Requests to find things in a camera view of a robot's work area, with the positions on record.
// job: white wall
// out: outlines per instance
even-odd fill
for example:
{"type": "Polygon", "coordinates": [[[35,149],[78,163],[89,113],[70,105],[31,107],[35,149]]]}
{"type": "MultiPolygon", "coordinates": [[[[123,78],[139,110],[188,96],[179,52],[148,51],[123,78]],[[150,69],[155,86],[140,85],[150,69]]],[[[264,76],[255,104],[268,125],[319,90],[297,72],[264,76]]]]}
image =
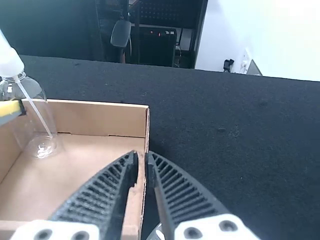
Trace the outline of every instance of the white wall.
{"type": "Polygon", "coordinates": [[[208,0],[195,68],[239,72],[245,48],[264,76],[320,81],[320,3],[208,0]]]}

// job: screw hole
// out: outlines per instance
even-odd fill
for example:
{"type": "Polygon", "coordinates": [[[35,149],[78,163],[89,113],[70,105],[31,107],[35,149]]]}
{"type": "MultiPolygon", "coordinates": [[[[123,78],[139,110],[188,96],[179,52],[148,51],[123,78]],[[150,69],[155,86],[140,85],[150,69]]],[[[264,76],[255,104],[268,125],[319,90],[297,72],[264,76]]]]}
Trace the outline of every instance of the screw hole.
{"type": "Polygon", "coordinates": [[[78,231],[72,236],[71,239],[72,240],[88,240],[89,234],[86,231],[78,231]]]}
{"type": "Polygon", "coordinates": [[[237,225],[229,220],[220,222],[219,227],[223,232],[235,232],[238,230],[237,225]]]}
{"type": "Polygon", "coordinates": [[[184,230],[184,237],[186,239],[199,239],[202,238],[202,233],[195,227],[188,227],[184,230]]]}
{"type": "Polygon", "coordinates": [[[43,229],[35,235],[34,240],[48,240],[51,237],[51,235],[52,235],[52,230],[43,229]]]}

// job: bottle neck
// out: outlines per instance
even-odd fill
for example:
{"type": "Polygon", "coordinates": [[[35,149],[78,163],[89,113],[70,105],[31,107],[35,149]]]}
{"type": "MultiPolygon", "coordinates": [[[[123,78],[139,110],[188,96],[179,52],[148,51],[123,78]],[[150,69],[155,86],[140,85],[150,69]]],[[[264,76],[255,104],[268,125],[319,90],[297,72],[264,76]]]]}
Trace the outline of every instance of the bottle neck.
{"type": "Polygon", "coordinates": [[[2,80],[6,81],[8,83],[13,83],[15,81],[21,81],[22,79],[24,79],[26,77],[26,73],[24,71],[20,72],[18,75],[16,76],[11,76],[11,77],[4,77],[2,76],[2,80]]]}

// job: cable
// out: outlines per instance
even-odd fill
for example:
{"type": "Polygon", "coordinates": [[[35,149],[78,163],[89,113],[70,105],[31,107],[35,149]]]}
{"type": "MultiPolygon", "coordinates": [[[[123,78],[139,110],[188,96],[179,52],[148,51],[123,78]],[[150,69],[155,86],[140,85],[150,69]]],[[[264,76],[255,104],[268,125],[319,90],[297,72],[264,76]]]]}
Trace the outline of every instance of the cable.
{"type": "Polygon", "coordinates": [[[130,42],[130,57],[131,57],[132,56],[131,35],[129,36],[129,42],[130,42]]]}

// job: yellow object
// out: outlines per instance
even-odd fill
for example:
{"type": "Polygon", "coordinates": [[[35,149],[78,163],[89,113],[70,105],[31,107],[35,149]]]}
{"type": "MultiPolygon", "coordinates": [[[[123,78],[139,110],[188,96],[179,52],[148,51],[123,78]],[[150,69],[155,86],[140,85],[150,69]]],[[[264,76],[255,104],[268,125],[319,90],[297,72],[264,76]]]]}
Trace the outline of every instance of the yellow object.
{"type": "Polygon", "coordinates": [[[0,118],[14,113],[21,113],[18,100],[0,101],[0,118]]]}

